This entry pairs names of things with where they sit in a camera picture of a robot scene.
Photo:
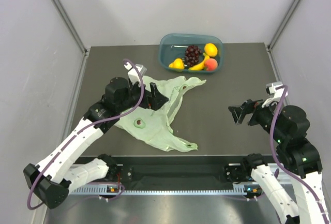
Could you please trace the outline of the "light green plastic bag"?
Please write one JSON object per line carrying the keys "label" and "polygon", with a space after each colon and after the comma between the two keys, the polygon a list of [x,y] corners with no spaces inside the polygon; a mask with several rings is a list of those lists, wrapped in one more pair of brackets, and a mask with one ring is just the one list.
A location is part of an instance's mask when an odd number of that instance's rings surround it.
{"label": "light green plastic bag", "polygon": [[169,152],[176,150],[182,153],[198,149],[198,145],[173,134],[170,124],[178,113],[184,94],[206,83],[197,77],[179,76],[168,80],[155,80],[144,76],[143,81],[149,90],[151,82],[156,83],[158,90],[168,97],[161,109],[154,111],[138,107],[129,115],[122,117],[115,126],[125,130],[134,138],[159,150]]}

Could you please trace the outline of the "yellow lemon fruit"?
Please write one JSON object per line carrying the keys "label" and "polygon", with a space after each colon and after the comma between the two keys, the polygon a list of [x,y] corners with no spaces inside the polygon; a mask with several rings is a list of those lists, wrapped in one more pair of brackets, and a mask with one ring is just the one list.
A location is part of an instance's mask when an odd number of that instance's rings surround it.
{"label": "yellow lemon fruit", "polygon": [[169,68],[173,69],[185,69],[184,61],[181,58],[176,58],[172,63],[169,64]]}

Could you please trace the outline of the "yellow banana fruit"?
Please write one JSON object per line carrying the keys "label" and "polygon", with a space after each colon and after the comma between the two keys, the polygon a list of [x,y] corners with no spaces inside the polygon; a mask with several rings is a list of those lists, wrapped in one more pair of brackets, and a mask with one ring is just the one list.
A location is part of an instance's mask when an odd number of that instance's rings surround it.
{"label": "yellow banana fruit", "polygon": [[205,63],[205,61],[208,60],[208,59],[210,59],[210,56],[204,54],[204,58],[203,58],[203,60],[202,60],[200,63],[198,63],[198,64],[196,64],[196,65],[190,67],[188,70],[193,70],[193,71],[200,71],[200,70],[203,70],[203,69],[204,69],[204,63]]}

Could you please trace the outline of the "dark red grape bunch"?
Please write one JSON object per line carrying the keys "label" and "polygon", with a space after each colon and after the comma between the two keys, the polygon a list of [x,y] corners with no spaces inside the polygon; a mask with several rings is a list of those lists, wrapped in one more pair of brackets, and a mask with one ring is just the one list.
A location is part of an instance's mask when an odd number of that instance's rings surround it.
{"label": "dark red grape bunch", "polygon": [[185,51],[185,56],[184,56],[185,64],[188,67],[192,67],[198,64],[200,61],[199,57],[201,54],[202,51],[198,46],[190,45]]}

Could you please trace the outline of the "orange peach fruit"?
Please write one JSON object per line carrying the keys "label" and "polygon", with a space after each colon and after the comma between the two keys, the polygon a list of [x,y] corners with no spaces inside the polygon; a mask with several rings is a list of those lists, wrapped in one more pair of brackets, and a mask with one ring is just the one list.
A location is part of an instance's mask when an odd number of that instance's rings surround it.
{"label": "orange peach fruit", "polygon": [[218,62],[214,58],[209,58],[204,62],[204,69],[206,71],[214,71],[218,68]]}

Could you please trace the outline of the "small yellow fruit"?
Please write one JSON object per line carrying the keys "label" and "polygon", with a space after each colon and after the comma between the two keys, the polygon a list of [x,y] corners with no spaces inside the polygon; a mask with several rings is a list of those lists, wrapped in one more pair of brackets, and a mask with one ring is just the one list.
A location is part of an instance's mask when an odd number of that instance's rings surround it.
{"label": "small yellow fruit", "polygon": [[207,43],[204,46],[204,53],[209,57],[216,57],[218,55],[218,48],[213,43]]}

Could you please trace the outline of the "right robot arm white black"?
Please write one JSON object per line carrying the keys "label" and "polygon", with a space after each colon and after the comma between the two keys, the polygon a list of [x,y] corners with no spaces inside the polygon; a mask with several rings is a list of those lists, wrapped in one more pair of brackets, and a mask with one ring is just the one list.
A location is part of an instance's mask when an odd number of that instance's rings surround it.
{"label": "right robot arm white black", "polygon": [[306,138],[310,127],[306,112],[297,106],[283,106],[281,100],[246,100],[228,109],[236,124],[252,115],[248,125],[259,125],[269,134],[272,157],[290,177],[295,200],[280,185],[262,155],[250,154],[240,163],[242,176],[258,183],[280,223],[330,223],[320,154]]}

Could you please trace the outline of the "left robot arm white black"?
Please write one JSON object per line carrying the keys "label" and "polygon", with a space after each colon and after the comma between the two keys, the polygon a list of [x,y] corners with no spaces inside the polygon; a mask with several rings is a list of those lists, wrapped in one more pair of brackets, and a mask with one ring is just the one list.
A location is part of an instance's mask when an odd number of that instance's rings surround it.
{"label": "left robot arm white black", "polygon": [[30,189],[49,209],[60,206],[75,189],[94,180],[111,181],[117,176],[115,160],[102,154],[93,161],[72,169],[82,153],[102,137],[120,118],[140,107],[157,111],[168,102],[154,82],[146,88],[140,82],[113,78],[102,98],[90,106],[72,133],[44,160],[29,163],[23,170]]}

